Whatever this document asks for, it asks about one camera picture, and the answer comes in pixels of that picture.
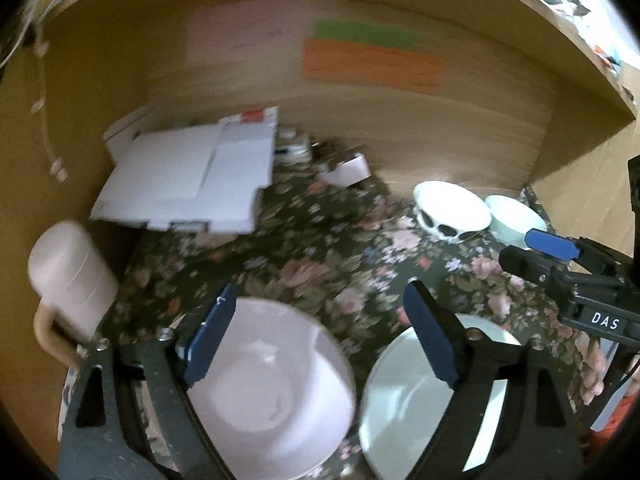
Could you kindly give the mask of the right hand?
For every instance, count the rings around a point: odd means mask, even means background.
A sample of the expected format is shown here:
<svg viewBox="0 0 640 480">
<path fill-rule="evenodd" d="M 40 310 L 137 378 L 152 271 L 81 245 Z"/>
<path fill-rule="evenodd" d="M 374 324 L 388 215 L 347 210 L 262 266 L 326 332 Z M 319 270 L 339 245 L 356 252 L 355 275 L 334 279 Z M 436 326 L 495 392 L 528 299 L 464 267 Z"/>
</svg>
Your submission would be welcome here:
<svg viewBox="0 0 640 480">
<path fill-rule="evenodd" d="M 585 405 L 589 405 L 604 390 L 604 376 L 608 370 L 608 361 L 597 338 L 581 333 L 576 347 L 582 355 L 582 384 L 580 396 Z"/>
</svg>

